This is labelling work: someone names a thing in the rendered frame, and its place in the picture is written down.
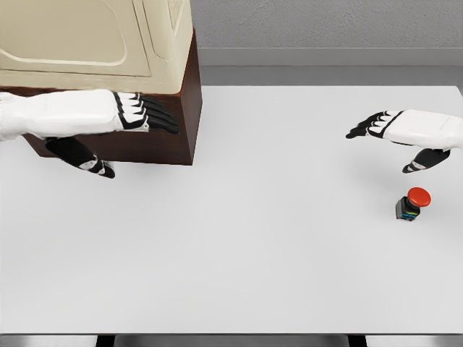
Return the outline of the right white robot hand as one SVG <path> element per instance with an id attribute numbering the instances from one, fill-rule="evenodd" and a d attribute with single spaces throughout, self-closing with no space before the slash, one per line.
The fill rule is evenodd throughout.
<path id="1" fill-rule="evenodd" d="M 347 139 L 375 137 L 421 151 L 402 169 L 404 174 L 424 171 L 446 160 L 451 150 L 463 150 L 463 118 L 444 113 L 381 111 L 350 129 Z"/>

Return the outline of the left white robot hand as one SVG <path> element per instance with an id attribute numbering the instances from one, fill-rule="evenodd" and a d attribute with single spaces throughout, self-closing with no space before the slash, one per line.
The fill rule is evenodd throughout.
<path id="1" fill-rule="evenodd" d="M 44 139 L 47 150 L 75 168 L 109 179 L 109 162 L 101 160 L 75 137 L 79 134 L 180 132 L 179 124 L 161 102 L 139 93 L 110 90 L 70 90 L 41 95 L 42 103 L 28 132 Z"/>

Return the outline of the cream cabinet with brown base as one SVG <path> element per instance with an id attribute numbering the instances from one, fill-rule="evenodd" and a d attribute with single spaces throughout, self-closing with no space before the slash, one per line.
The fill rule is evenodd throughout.
<path id="1" fill-rule="evenodd" d="M 79 136 L 100 159 L 189 165 L 203 104 L 190 0 L 0 0 L 0 92 L 154 98 L 178 134 Z"/>

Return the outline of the red button switch black base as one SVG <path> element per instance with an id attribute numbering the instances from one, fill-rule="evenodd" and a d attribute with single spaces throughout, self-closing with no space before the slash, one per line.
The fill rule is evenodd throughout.
<path id="1" fill-rule="evenodd" d="M 420 214 L 421 207 L 431 203 L 430 193 L 421 187 L 412 187 L 395 207 L 396 219 L 414 221 Z"/>

